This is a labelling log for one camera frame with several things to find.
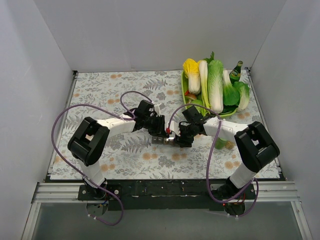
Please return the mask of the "yellow napa cabbage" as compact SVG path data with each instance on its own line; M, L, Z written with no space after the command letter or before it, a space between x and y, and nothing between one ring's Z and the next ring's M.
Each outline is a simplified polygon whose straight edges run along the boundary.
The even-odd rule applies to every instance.
M194 59L188 58L182 66L184 75L188 79L188 91L198 95L201 92L199 64Z

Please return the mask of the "aluminium rail frame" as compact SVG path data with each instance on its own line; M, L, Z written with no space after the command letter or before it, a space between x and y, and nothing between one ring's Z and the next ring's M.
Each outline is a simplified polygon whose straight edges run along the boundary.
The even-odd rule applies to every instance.
M278 160L259 178L257 203L236 219L224 210L124 210L116 226L86 216L87 202L76 200L78 180L52 180L53 153L44 183L36 187L23 240L311 240L293 181L280 177Z

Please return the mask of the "brown onion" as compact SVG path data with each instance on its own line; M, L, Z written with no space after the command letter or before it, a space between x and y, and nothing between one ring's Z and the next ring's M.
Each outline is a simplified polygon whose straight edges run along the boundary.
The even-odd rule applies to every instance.
M184 97L187 101L197 100L197 96L193 93L188 93Z

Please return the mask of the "green glass bottle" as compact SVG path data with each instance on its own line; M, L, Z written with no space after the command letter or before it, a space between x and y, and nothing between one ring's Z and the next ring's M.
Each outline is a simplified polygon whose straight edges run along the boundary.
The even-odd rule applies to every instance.
M235 68L229 73L229 78L232 84L240 80L242 66L243 66L243 61L239 60Z

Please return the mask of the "round green cabbage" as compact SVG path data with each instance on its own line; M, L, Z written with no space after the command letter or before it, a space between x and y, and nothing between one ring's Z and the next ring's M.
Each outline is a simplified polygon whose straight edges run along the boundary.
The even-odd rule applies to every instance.
M199 99L193 100L191 103L199 105L199 106L203 106L203 102L201 100L199 100Z

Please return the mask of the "floral table mat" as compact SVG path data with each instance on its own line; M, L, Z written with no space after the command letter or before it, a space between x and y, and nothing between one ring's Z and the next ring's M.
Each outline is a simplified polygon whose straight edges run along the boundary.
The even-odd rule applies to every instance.
M108 110L121 115L126 108L135 108L140 101L150 98L164 104L161 113L176 122L184 120L181 105L181 71L89 72L79 73L60 140L60 154L55 157L52 180L80 180L80 165L67 144L85 117L106 119ZM213 138L197 135L192 147L180 148L152 144L145 129L116 135L107 140L99 160L106 179L203 179L206 167L210 177L225 179L241 164L241 156L233 149L210 152Z

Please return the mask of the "bok choy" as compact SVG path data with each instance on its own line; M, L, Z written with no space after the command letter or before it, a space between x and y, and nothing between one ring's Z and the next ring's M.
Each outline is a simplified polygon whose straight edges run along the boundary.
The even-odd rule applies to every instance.
M232 85L229 73L223 70L223 104L225 106L238 105L240 101L240 93Z

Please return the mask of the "small clear pill bottle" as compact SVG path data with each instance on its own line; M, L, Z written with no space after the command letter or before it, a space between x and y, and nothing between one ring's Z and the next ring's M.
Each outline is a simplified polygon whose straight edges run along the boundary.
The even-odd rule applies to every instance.
M231 142L231 141L227 141L226 144L225 144L225 148L226 149L233 149L235 147L235 143L234 142Z

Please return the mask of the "grey weekly pill organizer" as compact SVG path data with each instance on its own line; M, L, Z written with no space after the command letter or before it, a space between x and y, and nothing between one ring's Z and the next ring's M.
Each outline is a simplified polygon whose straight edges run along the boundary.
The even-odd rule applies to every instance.
M151 143L153 145L166 145L166 146L174 146L174 145L176 145L174 137L152 136Z

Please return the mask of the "large green napa cabbage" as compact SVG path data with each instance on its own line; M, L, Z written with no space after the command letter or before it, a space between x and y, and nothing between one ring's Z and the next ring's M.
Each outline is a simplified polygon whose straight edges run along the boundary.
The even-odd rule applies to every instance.
M223 111L223 63L220 60L212 60L208 65L208 99L210 108L216 112Z

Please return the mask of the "green vegetable tray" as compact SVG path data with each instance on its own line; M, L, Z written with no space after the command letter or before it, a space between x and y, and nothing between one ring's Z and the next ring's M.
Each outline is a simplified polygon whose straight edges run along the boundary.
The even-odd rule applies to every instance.
M181 73L181 90L182 90L182 99L184 104L198 104L198 105L204 105L204 102L202 100L202 93L199 94L193 94L189 92L189 83L188 79L185 76L184 71ZM223 111L219 114L220 117L228 117L236 113L238 109L237 105L224 105Z

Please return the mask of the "green lettuce leaf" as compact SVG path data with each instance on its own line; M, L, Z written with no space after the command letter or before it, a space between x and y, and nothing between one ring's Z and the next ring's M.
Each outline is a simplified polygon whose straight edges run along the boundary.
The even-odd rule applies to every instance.
M238 90L240 95L237 112L242 112L247 108L250 101L249 85L242 81L235 81L233 86Z

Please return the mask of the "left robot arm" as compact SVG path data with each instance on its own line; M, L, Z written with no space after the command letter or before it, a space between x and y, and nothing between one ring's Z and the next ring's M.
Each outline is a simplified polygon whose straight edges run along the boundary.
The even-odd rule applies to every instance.
M120 117L95 120L86 117L68 142L67 148L78 160L84 173L83 181L95 200L106 196L107 182L100 169L99 159L108 138L147 129L154 137L167 137L165 116L160 107L142 100L138 107L127 110Z

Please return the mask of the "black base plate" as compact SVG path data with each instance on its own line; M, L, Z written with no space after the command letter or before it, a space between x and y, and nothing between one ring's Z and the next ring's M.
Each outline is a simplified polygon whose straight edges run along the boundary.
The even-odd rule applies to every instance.
M121 200L125 210L224 209L210 198L204 179L109 180L104 188Z

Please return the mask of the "green pill bottle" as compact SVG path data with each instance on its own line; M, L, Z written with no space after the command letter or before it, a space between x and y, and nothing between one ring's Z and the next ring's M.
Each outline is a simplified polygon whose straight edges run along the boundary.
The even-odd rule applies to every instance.
M221 150L221 149L223 149L225 147L226 144L227 144L227 140L226 139L218 137L216 142L215 142L215 146L214 147L217 150Z

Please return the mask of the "white green leek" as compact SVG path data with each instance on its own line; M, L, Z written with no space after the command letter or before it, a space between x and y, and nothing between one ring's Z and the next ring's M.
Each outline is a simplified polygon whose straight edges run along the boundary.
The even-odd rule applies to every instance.
M198 62L200 84L201 84L201 98L204 106L210 108L209 96L208 96L208 63L206 60L200 60Z

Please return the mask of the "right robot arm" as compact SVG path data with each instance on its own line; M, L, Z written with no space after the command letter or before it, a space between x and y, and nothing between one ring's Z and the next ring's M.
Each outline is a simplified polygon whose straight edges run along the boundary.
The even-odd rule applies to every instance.
M180 147L191 147L198 134L213 136L214 144L219 137L236 143L242 162L225 183L212 190L209 174L205 174L208 194L217 203L225 203L243 195L255 175L280 155L280 149L261 122L234 123L214 112L203 116L196 104L190 104L183 115L186 125L172 127L172 123L168 122L165 130L167 134L175 134L174 141Z

